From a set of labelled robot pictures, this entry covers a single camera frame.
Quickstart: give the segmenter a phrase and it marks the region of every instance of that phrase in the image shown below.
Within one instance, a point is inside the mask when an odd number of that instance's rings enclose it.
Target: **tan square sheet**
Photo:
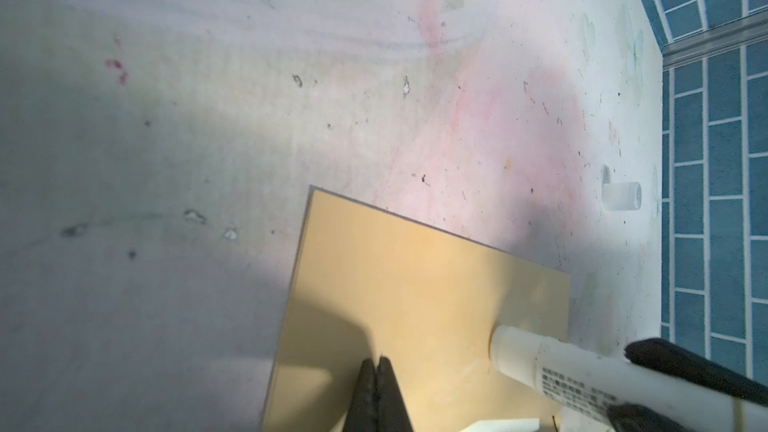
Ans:
[[[496,372],[488,342],[496,323],[565,340],[568,287],[561,272],[315,190],[262,430],[340,430],[360,363],[382,354],[417,432],[547,423],[558,406]]]

